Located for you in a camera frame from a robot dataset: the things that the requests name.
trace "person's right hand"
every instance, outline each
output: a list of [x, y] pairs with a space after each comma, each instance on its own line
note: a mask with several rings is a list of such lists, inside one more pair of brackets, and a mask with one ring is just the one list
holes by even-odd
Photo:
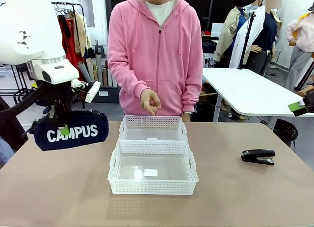
[[157, 110], [161, 108], [160, 99], [155, 91], [146, 89], [141, 94], [141, 105], [150, 115], [155, 116]]
[[295, 44], [296, 44], [296, 41], [297, 41], [297, 39], [294, 37], [294, 38], [292, 38], [292, 39], [290, 40], [290, 43], [295, 45]]
[[261, 51], [262, 51], [262, 49], [258, 45], [253, 45], [251, 47], [251, 52], [260, 53]]

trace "hoodie drawstring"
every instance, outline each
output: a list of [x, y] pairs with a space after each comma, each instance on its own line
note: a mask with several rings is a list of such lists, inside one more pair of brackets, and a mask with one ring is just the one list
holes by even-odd
[[135, 44], [134, 48], [132, 50], [133, 53], [136, 53], [136, 48], [137, 48], [137, 36], [138, 36], [138, 27], [139, 27], [139, 16], [140, 16], [140, 11], [139, 8], [137, 9], [137, 14], [136, 14], [136, 24], [135, 24]]
[[179, 6], [179, 54], [182, 54], [182, 8]]

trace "white label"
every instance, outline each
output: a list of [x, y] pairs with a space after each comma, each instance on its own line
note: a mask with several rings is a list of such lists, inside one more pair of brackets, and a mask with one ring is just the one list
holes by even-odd
[[109, 96], [108, 91], [99, 91], [99, 96]]
[[158, 170], [144, 169], [144, 176], [145, 177], [157, 177], [158, 176]]

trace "black stapler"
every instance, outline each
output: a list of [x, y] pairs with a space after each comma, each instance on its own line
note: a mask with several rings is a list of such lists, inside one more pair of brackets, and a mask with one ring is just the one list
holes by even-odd
[[272, 157], [275, 157], [276, 153], [274, 150], [246, 150], [242, 152], [243, 162], [260, 163], [265, 165], [275, 165]]

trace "red garment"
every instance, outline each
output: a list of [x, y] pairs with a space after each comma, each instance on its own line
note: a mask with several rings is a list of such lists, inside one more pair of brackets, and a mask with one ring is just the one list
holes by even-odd
[[71, 37], [67, 37], [66, 31], [64, 30], [64, 27], [62, 26], [62, 23], [59, 20], [61, 32], [62, 32], [62, 45], [66, 53], [67, 59], [70, 61], [70, 63], [78, 70], [79, 73], [79, 80], [85, 81], [85, 78], [79, 68], [77, 67], [77, 64], [81, 61], [84, 61], [84, 58], [82, 58], [80, 55], [76, 54], [75, 52], [75, 43], [74, 43], [74, 21], [71, 19], [66, 19], [68, 28], [71, 33]]

